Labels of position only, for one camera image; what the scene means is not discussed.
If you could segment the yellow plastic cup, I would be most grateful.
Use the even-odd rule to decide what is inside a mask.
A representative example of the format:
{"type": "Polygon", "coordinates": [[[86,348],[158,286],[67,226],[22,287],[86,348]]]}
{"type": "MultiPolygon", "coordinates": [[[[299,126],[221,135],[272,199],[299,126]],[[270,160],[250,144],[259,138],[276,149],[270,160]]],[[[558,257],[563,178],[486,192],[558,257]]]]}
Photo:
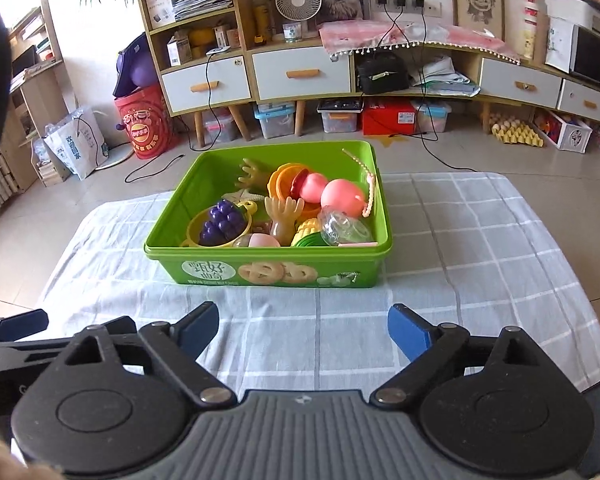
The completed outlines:
{"type": "Polygon", "coordinates": [[[258,205],[222,198],[189,221],[181,247],[228,247],[248,234],[258,205]]]}

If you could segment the purple grape toy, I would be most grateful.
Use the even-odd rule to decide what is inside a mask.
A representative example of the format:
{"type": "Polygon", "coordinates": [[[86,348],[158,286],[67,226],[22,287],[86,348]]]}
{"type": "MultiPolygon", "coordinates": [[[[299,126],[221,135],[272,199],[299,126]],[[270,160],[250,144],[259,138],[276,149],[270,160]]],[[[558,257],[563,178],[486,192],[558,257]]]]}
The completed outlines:
{"type": "Polygon", "coordinates": [[[247,229],[247,221],[242,210],[228,200],[219,200],[208,211],[207,220],[199,234],[198,244],[224,245],[236,240],[245,229],[247,229]]]}

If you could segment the clear plastic capsule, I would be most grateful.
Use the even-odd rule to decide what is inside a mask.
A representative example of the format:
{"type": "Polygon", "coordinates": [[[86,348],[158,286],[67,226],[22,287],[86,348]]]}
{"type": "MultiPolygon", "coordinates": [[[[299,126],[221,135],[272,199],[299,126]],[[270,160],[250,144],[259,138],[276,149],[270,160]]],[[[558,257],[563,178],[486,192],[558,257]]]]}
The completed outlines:
{"type": "Polygon", "coordinates": [[[321,237],[329,246],[364,244],[373,241],[370,229],[358,218],[342,211],[323,208],[317,216],[321,237]]]}

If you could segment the white starfish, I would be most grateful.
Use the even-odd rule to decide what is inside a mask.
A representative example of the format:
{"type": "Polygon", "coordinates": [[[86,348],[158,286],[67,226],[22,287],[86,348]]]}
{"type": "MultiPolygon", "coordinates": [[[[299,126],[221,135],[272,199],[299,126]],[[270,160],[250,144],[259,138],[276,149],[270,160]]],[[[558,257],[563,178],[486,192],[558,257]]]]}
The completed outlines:
{"type": "Polygon", "coordinates": [[[222,195],[222,199],[228,200],[233,204],[238,204],[242,202],[262,203],[264,200],[264,196],[259,193],[250,192],[246,188],[238,188],[238,190],[234,192],[224,193],[222,195]]]}

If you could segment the yellow corn toy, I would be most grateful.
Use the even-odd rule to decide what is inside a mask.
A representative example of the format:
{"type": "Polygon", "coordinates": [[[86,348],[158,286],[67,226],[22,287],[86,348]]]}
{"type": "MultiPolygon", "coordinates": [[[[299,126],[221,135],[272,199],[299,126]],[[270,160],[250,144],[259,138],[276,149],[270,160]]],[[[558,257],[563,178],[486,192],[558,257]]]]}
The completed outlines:
{"type": "Polygon", "coordinates": [[[327,243],[323,240],[321,223],[317,218],[304,220],[298,226],[291,242],[292,247],[324,247],[327,243]]]}

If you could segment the pink pig toy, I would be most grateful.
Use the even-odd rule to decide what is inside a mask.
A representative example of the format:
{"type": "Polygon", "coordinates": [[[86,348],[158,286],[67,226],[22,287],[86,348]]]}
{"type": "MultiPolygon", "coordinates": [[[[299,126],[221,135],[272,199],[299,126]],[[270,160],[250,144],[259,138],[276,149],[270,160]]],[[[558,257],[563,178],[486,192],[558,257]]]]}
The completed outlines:
{"type": "Polygon", "coordinates": [[[349,217],[360,218],[366,207],[366,195],[357,184],[346,179],[328,180],[324,174],[302,169],[292,180],[290,197],[302,198],[349,217]]]}

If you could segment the orange pumpkin mould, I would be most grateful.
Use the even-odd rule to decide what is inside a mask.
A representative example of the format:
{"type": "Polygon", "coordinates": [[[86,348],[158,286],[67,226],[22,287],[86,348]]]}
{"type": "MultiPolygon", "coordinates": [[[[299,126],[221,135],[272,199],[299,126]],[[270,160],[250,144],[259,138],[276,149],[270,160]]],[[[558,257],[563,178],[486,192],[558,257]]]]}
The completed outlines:
{"type": "MultiPolygon", "coordinates": [[[[284,202],[290,196],[292,181],[303,169],[309,170],[309,167],[298,162],[286,162],[279,166],[268,179],[268,195],[284,202]]],[[[320,210],[319,204],[305,203],[300,220],[316,218],[320,210]]]]}

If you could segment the grey checked cloth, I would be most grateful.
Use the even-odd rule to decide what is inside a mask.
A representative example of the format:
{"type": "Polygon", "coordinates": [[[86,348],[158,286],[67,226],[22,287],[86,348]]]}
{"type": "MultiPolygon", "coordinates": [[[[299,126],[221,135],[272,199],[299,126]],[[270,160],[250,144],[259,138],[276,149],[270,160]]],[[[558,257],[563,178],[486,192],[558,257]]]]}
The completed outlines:
{"type": "Polygon", "coordinates": [[[47,333],[70,336],[121,315],[176,321],[206,300],[219,333],[201,364],[233,390],[373,391],[406,361],[387,312],[405,304],[429,322],[475,335],[522,327],[585,389],[600,381],[600,322],[566,257],[499,174],[394,174],[384,183],[393,248],[378,283],[349,274],[314,288],[183,286],[144,253],[169,197],[103,204],[79,225],[42,300],[47,333]]]}

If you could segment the white paper bag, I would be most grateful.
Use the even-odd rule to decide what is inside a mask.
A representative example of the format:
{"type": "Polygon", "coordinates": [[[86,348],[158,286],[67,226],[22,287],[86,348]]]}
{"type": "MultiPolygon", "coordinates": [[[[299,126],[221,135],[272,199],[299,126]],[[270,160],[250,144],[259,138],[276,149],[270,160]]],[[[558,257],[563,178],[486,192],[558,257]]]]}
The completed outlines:
{"type": "Polygon", "coordinates": [[[91,107],[79,107],[56,124],[47,124],[43,140],[81,181],[108,159],[108,144],[91,107]]]}

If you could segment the yellow egg tray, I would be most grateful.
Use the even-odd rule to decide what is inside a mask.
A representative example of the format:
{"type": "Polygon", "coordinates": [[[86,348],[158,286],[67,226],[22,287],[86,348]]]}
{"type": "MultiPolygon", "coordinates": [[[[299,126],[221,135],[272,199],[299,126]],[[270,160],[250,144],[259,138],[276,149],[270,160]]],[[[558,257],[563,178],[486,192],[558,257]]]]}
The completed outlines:
{"type": "Polygon", "coordinates": [[[503,144],[520,144],[542,148],[545,143],[542,136],[522,119],[515,116],[492,114],[489,117],[489,132],[503,144]]]}

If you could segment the pink tasselled cloth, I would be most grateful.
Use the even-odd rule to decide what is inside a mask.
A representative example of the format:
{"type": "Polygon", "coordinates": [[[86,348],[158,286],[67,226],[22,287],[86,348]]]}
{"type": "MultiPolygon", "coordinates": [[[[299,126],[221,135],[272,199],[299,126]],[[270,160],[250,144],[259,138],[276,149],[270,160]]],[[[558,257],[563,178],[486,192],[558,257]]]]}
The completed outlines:
{"type": "Polygon", "coordinates": [[[520,57],[503,40],[455,25],[343,21],[321,24],[318,32],[330,56],[426,46],[471,50],[520,64],[520,57]]]}

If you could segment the wooden shelf cabinet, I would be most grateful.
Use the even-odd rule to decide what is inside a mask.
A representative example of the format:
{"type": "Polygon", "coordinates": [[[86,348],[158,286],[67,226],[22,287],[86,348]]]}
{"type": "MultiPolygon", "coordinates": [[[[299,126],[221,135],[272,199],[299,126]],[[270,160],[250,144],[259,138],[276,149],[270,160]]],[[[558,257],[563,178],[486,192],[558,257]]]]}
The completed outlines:
{"type": "Polygon", "coordinates": [[[251,0],[137,0],[166,108],[192,115],[206,145],[204,113],[227,110],[243,139],[239,107],[254,100],[247,52],[256,24],[251,0]]]}

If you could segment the microwave oven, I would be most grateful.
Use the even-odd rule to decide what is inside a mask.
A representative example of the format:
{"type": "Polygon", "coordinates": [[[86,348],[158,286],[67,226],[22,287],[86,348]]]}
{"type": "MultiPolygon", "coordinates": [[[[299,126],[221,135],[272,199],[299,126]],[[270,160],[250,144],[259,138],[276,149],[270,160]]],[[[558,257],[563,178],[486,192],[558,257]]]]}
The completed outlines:
{"type": "Polygon", "coordinates": [[[600,36],[586,27],[550,18],[545,64],[600,85],[600,36]]]}

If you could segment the framed cartoon girl picture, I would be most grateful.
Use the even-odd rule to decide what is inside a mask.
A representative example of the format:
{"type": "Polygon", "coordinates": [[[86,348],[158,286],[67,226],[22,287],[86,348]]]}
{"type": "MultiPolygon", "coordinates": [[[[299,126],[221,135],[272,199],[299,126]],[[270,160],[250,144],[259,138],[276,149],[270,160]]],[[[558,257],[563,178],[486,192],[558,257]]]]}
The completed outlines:
{"type": "Polygon", "coordinates": [[[506,39],[505,0],[452,0],[452,3],[456,26],[506,39]]]}

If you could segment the white desk fan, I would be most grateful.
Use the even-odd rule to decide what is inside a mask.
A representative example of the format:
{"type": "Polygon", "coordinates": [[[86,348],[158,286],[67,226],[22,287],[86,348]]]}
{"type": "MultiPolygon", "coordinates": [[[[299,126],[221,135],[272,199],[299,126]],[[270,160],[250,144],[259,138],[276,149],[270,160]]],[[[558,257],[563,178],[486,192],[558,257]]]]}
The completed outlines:
{"type": "Polygon", "coordinates": [[[321,10],[323,0],[275,0],[277,12],[283,18],[283,35],[286,42],[303,38],[306,23],[321,10]]]}

